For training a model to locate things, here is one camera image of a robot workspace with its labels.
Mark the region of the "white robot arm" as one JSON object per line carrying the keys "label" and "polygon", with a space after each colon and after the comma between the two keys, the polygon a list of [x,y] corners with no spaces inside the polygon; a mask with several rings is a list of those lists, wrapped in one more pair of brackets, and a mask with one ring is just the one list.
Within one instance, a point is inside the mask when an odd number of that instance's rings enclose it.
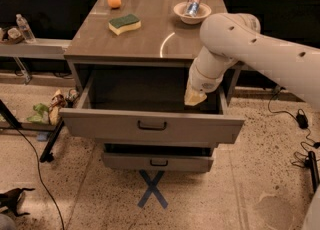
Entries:
{"label": "white robot arm", "polygon": [[238,64],[274,82],[242,90],[231,110],[245,120],[233,147],[217,151],[220,197],[209,218],[221,229],[320,230],[320,194],[308,158],[319,140],[320,50],[259,31],[250,14],[218,13],[200,27],[203,45],[191,65],[185,100],[195,106]]}

